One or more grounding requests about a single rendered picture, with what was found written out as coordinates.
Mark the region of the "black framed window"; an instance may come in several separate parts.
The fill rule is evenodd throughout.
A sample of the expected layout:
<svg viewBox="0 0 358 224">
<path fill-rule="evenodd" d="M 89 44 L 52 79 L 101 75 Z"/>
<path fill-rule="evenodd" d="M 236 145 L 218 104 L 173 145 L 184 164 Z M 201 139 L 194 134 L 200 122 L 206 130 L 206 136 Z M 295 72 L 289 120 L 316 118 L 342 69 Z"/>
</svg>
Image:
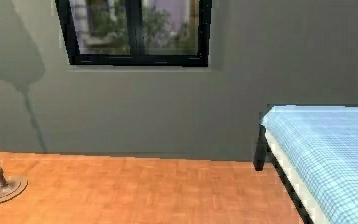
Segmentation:
<svg viewBox="0 0 358 224">
<path fill-rule="evenodd" d="M 54 0 L 77 66 L 206 67 L 212 0 Z"/>
</svg>

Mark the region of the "floor lamp with round base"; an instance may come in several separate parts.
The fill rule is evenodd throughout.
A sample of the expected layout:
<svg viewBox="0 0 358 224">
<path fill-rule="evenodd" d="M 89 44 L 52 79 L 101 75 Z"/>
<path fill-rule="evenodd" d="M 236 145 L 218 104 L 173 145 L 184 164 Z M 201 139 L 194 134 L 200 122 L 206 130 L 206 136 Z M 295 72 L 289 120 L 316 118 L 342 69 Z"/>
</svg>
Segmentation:
<svg viewBox="0 0 358 224">
<path fill-rule="evenodd" d="M 0 204 L 17 197 L 27 186 L 28 180 L 24 177 L 6 179 L 4 170 L 0 166 Z"/>
</svg>

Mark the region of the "bed with blue checked cover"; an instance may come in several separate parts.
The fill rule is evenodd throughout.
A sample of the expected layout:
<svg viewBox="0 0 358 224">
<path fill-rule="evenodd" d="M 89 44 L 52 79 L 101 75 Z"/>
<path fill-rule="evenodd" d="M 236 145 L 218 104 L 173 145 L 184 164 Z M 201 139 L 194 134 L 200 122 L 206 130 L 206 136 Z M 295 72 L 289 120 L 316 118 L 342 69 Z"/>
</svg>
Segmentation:
<svg viewBox="0 0 358 224">
<path fill-rule="evenodd" d="M 273 106 L 253 164 L 269 160 L 303 224 L 358 224 L 358 107 Z"/>
</svg>

